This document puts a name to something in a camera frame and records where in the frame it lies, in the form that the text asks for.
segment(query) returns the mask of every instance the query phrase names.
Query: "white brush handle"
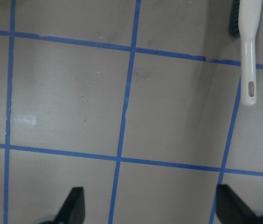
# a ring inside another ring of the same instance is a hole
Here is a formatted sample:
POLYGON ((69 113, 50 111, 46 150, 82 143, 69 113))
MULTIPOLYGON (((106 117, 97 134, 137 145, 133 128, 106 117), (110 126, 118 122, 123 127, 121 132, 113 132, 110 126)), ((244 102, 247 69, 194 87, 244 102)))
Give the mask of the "white brush handle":
POLYGON ((240 0, 238 27, 241 39, 241 103, 256 103, 255 37, 260 20, 262 0, 240 0))

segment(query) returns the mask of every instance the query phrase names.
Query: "brush bristle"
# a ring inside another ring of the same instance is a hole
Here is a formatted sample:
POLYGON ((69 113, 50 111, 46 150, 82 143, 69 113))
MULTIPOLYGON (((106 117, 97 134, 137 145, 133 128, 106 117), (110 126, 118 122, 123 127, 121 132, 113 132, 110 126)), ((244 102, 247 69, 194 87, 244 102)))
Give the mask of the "brush bristle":
POLYGON ((239 16, 239 4, 240 0, 232 1, 232 8, 230 12, 230 21, 229 21, 229 35, 233 37, 239 37, 239 28, 238 28, 238 16, 239 16))

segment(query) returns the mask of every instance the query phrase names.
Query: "black object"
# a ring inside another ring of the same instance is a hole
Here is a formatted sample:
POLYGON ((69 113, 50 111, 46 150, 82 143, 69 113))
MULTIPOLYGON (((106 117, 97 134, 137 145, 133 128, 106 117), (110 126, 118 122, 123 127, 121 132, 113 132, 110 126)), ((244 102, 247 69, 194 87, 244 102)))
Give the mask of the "black object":
POLYGON ((72 188, 54 221, 41 224, 83 224, 85 200, 83 187, 72 188))
POLYGON ((222 224, 263 224, 242 199, 226 184, 216 187, 216 215, 222 224))
POLYGON ((232 1, 228 31, 229 31, 229 35, 233 37, 240 36, 239 27, 238 27, 239 5, 240 5, 240 0, 232 1))

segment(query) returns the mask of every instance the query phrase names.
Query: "brush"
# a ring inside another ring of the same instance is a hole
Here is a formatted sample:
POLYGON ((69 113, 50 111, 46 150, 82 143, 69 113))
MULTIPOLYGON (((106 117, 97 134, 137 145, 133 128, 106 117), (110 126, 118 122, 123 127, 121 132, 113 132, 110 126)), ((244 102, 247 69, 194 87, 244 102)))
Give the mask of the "brush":
POLYGON ((256 103, 255 38, 259 25, 262 0, 233 0, 229 34, 241 39, 241 103, 256 103))

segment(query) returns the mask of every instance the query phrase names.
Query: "floor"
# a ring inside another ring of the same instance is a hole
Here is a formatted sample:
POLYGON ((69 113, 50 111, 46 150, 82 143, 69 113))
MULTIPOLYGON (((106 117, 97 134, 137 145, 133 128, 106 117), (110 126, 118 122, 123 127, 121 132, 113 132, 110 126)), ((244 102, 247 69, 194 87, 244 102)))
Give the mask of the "floor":
POLYGON ((231 0, 0 0, 0 223, 219 224, 227 183, 263 214, 258 99, 240 104, 231 0))

